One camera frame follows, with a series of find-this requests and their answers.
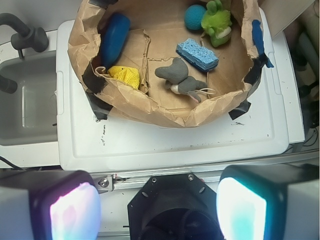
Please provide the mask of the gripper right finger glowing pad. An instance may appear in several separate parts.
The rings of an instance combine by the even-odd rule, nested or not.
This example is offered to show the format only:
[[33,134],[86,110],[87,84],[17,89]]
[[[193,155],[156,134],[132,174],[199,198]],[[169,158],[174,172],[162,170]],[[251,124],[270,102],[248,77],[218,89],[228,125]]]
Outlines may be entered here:
[[230,165],[216,210],[227,240],[318,240],[320,170],[310,163]]

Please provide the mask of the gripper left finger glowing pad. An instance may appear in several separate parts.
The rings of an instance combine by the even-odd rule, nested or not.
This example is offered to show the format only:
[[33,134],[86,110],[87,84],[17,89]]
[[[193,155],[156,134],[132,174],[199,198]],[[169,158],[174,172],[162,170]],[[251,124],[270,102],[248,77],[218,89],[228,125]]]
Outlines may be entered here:
[[88,172],[1,172],[2,240],[95,240],[100,224],[101,200]]

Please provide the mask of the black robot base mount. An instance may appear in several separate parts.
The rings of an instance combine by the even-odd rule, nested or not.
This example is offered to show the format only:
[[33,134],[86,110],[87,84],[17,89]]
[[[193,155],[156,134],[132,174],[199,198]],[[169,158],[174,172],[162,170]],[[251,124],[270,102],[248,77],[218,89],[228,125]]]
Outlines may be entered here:
[[223,240],[217,194],[193,173],[152,176],[127,205],[132,240]]

